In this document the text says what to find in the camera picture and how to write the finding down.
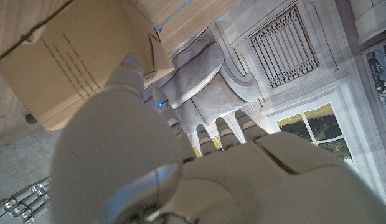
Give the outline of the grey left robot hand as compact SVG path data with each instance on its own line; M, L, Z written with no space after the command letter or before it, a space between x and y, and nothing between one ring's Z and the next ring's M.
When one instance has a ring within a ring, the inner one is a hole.
M236 112L197 159L142 99L143 63L127 54L64 128L52 162L54 223L386 223L386 205L341 159Z

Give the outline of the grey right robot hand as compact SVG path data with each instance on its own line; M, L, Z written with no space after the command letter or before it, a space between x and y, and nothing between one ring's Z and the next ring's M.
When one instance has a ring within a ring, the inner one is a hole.
M43 178L0 200L0 224L32 224L51 206L49 190L52 179Z

